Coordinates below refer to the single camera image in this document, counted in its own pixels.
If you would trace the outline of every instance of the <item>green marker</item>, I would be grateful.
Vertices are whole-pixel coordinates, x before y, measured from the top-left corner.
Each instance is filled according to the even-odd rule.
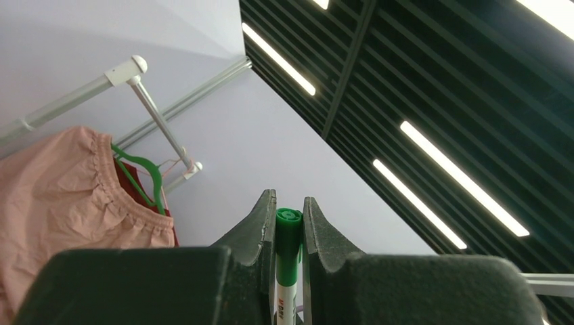
[[[294,325],[303,214],[297,210],[278,209],[276,220],[277,325]]]

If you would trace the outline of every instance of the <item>white bracket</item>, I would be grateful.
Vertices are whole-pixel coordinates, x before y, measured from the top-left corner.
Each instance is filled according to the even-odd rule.
[[[148,63],[141,56],[132,56],[131,60],[126,61],[119,66],[108,70],[104,73],[106,78],[114,87],[131,81],[136,84],[139,82],[139,75],[148,71]]]

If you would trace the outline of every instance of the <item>ceiling light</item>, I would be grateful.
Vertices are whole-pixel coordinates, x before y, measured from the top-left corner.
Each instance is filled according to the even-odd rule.
[[[327,10],[327,7],[329,6],[329,0],[313,0],[314,2],[316,2],[319,7]]]
[[[570,0],[517,0],[566,36],[574,39],[574,3]]]
[[[273,61],[277,62],[279,66],[287,72],[307,93],[315,95],[315,87],[307,81],[293,66],[291,66],[287,61],[274,50],[266,41],[264,41],[261,36],[259,36],[249,25],[246,23],[241,24],[243,32],[249,36]]]
[[[460,168],[448,159],[435,145],[407,121],[401,124],[403,130],[411,140],[423,149],[439,166],[454,178],[470,195],[476,198],[496,219],[500,220],[511,232],[518,237],[528,236],[530,233],[510,213],[500,206],[480,186],[470,179]]]
[[[378,159],[373,161],[375,168],[382,173],[386,179],[393,184],[399,192],[401,192],[435,227],[455,244],[459,249],[465,249],[466,244],[460,239],[448,226],[440,220],[437,215],[432,212],[409,188],[400,181],[393,172],[391,172],[382,162]]]

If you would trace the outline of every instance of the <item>green hanger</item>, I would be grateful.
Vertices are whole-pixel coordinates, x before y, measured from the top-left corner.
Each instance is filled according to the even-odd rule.
[[[139,194],[143,197],[143,199],[146,201],[146,203],[150,207],[157,206],[159,213],[161,215],[165,215],[165,210],[163,209],[163,204],[161,201],[161,187],[162,187],[163,179],[162,179],[162,175],[160,173],[160,169],[154,163],[149,161],[148,159],[128,155],[127,153],[123,152],[120,148],[118,148],[115,144],[112,144],[112,150],[114,152],[116,152],[118,154],[118,156],[120,156],[120,158],[123,158],[123,159],[130,161],[132,163],[138,164],[138,165],[142,166],[143,168],[145,168],[150,173],[150,175],[152,176],[152,180],[154,181],[154,200],[155,200],[155,202],[150,201],[150,199],[148,198],[148,195],[146,195],[144,190],[137,184],[137,182],[131,176],[131,174],[128,172],[128,170],[126,169],[124,164],[122,164],[121,160],[116,159],[116,161],[118,162],[118,165],[120,165],[120,168],[122,169],[122,171],[126,174],[129,181],[132,183],[132,185],[135,187],[135,189],[139,192]]]

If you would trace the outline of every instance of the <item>pink fabric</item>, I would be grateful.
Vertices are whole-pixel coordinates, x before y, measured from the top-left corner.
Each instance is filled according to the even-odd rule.
[[[60,251],[173,247],[173,219],[120,187],[110,142],[74,127],[0,160],[0,325]]]

